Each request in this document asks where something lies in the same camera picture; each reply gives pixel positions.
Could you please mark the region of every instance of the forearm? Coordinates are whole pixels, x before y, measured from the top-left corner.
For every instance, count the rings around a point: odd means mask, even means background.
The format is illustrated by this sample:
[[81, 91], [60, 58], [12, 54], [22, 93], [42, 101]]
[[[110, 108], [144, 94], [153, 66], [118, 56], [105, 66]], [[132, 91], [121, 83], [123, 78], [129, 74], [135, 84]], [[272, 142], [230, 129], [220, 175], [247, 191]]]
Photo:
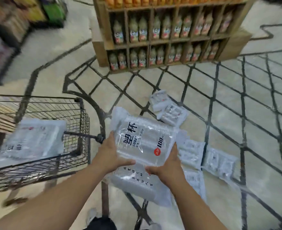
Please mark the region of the forearm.
[[170, 185], [186, 230], [227, 230], [186, 180]]
[[104, 177], [89, 165], [0, 219], [0, 230], [67, 230]]

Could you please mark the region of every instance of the clear plastic bag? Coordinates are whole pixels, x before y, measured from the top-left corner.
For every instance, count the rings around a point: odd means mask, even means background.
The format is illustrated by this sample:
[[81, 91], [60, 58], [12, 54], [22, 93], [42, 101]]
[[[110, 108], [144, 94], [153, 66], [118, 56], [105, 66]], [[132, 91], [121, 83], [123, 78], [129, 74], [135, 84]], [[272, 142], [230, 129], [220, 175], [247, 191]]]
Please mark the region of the clear plastic bag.
[[203, 168], [225, 181], [231, 181], [239, 158], [221, 150], [207, 147]]
[[202, 171], [183, 168], [185, 178], [189, 185], [198, 193], [198, 195], [206, 202], [206, 189], [204, 183], [204, 176]]
[[182, 132], [142, 116], [131, 116], [124, 108], [112, 111], [110, 129], [114, 131], [117, 153], [142, 165], [162, 166]]
[[0, 167], [56, 156], [64, 120], [23, 119], [0, 148]]
[[108, 174], [106, 179], [115, 187], [157, 205], [165, 207], [172, 205], [170, 189], [156, 175], [149, 175], [141, 164], [120, 167]]
[[179, 107], [175, 103], [157, 114], [157, 119], [174, 127], [179, 127], [187, 118], [188, 111], [184, 107]]
[[167, 106], [172, 104], [172, 100], [166, 94], [165, 90], [159, 90], [153, 93], [149, 101], [154, 112], [164, 110]]
[[205, 142], [196, 142], [186, 139], [183, 144], [177, 144], [179, 158], [183, 164], [200, 170]]

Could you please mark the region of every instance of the metal wire basket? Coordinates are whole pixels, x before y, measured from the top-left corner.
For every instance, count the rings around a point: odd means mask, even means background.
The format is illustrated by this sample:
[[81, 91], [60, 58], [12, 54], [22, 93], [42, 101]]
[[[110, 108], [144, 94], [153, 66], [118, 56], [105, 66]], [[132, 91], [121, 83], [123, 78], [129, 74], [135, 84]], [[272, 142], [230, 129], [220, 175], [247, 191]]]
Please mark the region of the metal wire basket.
[[0, 191], [61, 177], [62, 171], [90, 161], [90, 138], [95, 137], [89, 135], [90, 119], [81, 98], [0, 96], [0, 128], [6, 137], [23, 117], [65, 120], [64, 153], [0, 168]]

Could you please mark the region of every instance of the person's right hand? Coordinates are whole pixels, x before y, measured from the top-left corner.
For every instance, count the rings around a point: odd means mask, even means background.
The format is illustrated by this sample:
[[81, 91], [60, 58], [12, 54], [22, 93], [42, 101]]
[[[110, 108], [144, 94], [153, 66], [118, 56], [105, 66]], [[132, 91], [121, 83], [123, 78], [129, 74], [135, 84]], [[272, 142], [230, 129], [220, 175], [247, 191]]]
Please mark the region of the person's right hand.
[[163, 166], [146, 166], [145, 170], [149, 174], [155, 174], [167, 187], [186, 181], [184, 171], [181, 168], [181, 161], [178, 158], [177, 145], [174, 143], [169, 157]]

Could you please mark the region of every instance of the person's left hand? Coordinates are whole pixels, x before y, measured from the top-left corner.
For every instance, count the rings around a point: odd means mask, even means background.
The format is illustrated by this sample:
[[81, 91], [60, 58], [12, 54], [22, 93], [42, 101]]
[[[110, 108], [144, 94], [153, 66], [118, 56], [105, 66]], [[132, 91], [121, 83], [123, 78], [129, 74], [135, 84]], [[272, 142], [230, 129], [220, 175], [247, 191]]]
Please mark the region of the person's left hand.
[[136, 163], [133, 159], [125, 159], [116, 153], [116, 144], [114, 140], [114, 132], [110, 132], [107, 139], [98, 148], [96, 156], [92, 160], [92, 165], [96, 165], [104, 170], [104, 173], [110, 173], [120, 166], [134, 165]]

